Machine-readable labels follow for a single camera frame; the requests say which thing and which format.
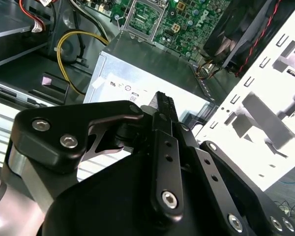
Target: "sticker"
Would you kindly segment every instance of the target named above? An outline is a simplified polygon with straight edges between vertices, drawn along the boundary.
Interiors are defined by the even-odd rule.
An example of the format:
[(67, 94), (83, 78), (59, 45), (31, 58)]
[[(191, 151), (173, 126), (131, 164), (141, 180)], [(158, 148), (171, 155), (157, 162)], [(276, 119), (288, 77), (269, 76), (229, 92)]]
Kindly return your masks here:
[(100, 92), (99, 101), (101, 102), (128, 100), (140, 107), (142, 105), (148, 105), (155, 94), (149, 94), (148, 91), (140, 88), (139, 85), (112, 74), (106, 80), (99, 77), (92, 85), (96, 89), (104, 85)]
[(34, 28), (31, 30), (32, 33), (39, 33), (39, 32), (42, 32), (43, 31), (43, 28), (41, 27), (40, 23), (35, 20), (35, 25), (34, 25)]
[(43, 6), (47, 6), (52, 0), (39, 0)]
[(95, 88), (95, 89), (98, 89), (103, 83), (105, 83), (105, 79), (102, 78), (102, 77), (98, 77), (94, 83), (92, 84), (92, 86)]

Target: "yellow wire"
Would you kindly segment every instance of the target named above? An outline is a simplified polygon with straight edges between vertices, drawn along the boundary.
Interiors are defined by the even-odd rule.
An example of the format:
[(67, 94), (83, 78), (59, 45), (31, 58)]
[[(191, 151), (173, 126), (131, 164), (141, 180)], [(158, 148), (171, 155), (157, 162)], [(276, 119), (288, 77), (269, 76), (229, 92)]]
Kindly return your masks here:
[(76, 91), (78, 94), (84, 95), (83, 93), (81, 93), (80, 91), (78, 91), (78, 90), (75, 89), (75, 87), (73, 86), (72, 82), (70, 81), (70, 79), (69, 79), (69, 77), (68, 77), (68, 75), (67, 75), (67, 73), (66, 73), (66, 71), (65, 71), (65, 69), (64, 69), (64, 66), (63, 66), (63, 64), (62, 64), (62, 61), (61, 61), (61, 46), (63, 45), (64, 41), (65, 41), (68, 37), (70, 37), (70, 36), (72, 36), (72, 35), (74, 35), (74, 34), (79, 34), (79, 33), (80, 33), (80, 34), (89, 35), (89, 36), (92, 36), (92, 37), (94, 37), (94, 38), (97, 38), (99, 41), (101, 41), (101, 42), (104, 43), (105, 45), (108, 45), (109, 42), (108, 42), (107, 40), (105, 40), (103, 37), (101, 37), (101, 36), (99, 36), (99, 35), (97, 35), (97, 34), (95, 34), (95, 33), (84, 32), (84, 31), (71, 31), (71, 32), (68, 32), (68, 33), (66, 33), (65, 35), (63, 35), (63, 36), (61, 37), (61, 39), (59, 40), (59, 42), (58, 42), (58, 45), (57, 45), (57, 62), (58, 62), (58, 66), (59, 66), (59, 68), (60, 68), (60, 71), (61, 71), (61, 73), (62, 73), (64, 79), (67, 80), (67, 81), (69, 82), (69, 84), (70, 84), (70, 86), (73, 88), (73, 90)]

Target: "capacitor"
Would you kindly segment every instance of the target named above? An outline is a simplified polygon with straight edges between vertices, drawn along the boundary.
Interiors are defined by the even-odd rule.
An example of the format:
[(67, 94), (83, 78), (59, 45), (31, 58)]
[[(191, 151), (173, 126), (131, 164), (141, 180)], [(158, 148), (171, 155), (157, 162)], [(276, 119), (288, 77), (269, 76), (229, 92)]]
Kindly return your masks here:
[(199, 10), (197, 10), (197, 9), (193, 10), (192, 15), (198, 16), (199, 15)]
[(192, 26), (192, 25), (193, 25), (193, 21), (192, 21), (192, 20), (189, 20), (189, 21), (187, 22), (187, 25), (188, 25), (188, 26)]

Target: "screw hole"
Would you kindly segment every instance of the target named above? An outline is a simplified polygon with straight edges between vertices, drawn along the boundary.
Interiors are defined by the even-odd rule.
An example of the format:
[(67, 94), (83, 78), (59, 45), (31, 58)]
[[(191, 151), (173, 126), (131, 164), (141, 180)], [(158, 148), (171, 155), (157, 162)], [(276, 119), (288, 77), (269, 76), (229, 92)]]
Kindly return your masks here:
[(171, 156), (169, 156), (169, 155), (166, 155), (165, 157), (166, 157), (166, 160), (168, 160), (169, 162), (173, 162), (173, 159), (172, 159), (172, 157), (171, 157)]
[(165, 142), (166, 146), (168, 146), (169, 148), (172, 146), (170, 142)]
[(218, 182), (218, 178), (215, 175), (211, 175), (211, 177), (215, 182)]

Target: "black metal bracket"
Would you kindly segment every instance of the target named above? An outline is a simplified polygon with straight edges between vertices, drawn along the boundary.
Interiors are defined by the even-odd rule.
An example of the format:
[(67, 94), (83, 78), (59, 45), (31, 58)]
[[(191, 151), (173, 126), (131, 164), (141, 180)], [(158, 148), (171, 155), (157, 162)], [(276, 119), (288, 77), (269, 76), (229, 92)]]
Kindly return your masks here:
[[(208, 235), (295, 236), (295, 224), (216, 144), (199, 146), (191, 130), (178, 122), (171, 98), (158, 92), (151, 105), (153, 114), (117, 101), (32, 109), (16, 116), (5, 162), (24, 179), (34, 199), (44, 201), (41, 193), (49, 197), (40, 204), (46, 211), (52, 204), (47, 228), (62, 219), (66, 206), (68, 217), (69, 212), (87, 211), (100, 226), (106, 215), (122, 213), (116, 228), (103, 229), (121, 235), (171, 231), (192, 236), (205, 228)], [(80, 183), (74, 179), (81, 161), (123, 147), (133, 148), (133, 154)], [(194, 196), (195, 191), (201, 194)], [(208, 224), (214, 222), (211, 231), (197, 203), (203, 198)], [(72, 224), (65, 224), (64, 235), (74, 235), (77, 223)], [(92, 229), (87, 226), (84, 232)]]
[(210, 154), (232, 197), (257, 235), (295, 235), (295, 224), (287, 215), (213, 142), (200, 146)]

